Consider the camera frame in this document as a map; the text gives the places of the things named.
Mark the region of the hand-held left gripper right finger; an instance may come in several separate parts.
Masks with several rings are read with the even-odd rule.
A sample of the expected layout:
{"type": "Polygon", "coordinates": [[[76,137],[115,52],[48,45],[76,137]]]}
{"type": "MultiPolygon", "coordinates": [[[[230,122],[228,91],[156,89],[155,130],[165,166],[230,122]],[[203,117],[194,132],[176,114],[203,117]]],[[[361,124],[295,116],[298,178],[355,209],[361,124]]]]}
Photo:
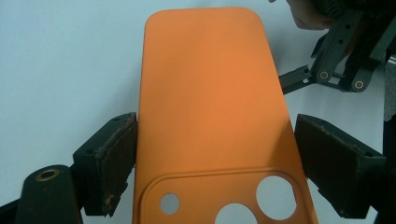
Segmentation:
{"type": "Polygon", "coordinates": [[[382,183],[386,157],[330,122],[300,114],[294,135],[305,175],[340,217],[387,212],[382,183]]]}

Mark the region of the grey cloth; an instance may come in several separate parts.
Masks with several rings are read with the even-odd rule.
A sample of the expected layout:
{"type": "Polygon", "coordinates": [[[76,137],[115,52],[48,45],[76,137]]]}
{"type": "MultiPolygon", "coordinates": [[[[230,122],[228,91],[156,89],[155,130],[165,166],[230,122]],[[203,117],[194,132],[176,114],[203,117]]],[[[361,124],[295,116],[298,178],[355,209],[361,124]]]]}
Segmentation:
{"type": "Polygon", "coordinates": [[[384,121],[396,115],[396,58],[390,57],[385,65],[384,121]]]}

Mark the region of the orange phone case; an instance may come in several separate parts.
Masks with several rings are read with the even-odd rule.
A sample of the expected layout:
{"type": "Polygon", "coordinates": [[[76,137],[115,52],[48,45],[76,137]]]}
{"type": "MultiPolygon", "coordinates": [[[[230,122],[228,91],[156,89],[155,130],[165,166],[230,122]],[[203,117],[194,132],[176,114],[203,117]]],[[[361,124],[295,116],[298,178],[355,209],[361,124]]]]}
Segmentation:
{"type": "Polygon", "coordinates": [[[170,9],[145,27],[133,224],[318,224],[260,17],[170,9]]]}

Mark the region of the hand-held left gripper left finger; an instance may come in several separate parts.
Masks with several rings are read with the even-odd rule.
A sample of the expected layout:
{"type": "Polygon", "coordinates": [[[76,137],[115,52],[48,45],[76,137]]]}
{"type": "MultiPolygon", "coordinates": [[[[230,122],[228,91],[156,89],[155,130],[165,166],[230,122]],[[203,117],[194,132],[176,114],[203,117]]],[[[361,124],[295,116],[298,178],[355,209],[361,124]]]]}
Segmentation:
{"type": "Polygon", "coordinates": [[[137,128],[135,112],[117,116],[73,154],[87,216],[114,215],[135,165],[137,128]]]}

